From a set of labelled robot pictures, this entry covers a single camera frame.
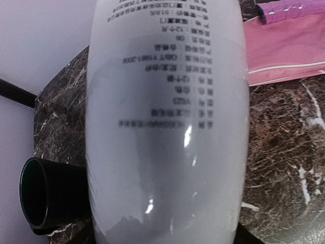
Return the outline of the pink racket cover bag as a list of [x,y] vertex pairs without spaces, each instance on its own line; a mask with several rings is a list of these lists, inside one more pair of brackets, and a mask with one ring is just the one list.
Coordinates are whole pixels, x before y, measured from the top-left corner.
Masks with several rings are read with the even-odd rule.
[[324,14],[263,25],[243,24],[249,85],[265,85],[324,74]]

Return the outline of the pink badminton racket front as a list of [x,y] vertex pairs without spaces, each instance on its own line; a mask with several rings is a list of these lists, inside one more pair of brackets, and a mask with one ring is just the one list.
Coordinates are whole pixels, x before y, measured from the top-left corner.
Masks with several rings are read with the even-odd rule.
[[257,4],[263,24],[281,22],[288,19],[324,13],[324,1],[286,0]]

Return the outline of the white shuttlecock tube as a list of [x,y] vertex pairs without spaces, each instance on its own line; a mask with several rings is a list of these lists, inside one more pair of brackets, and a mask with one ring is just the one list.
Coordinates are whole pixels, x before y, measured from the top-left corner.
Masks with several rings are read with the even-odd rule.
[[233,243],[248,152],[238,1],[97,1],[85,114],[97,243]]

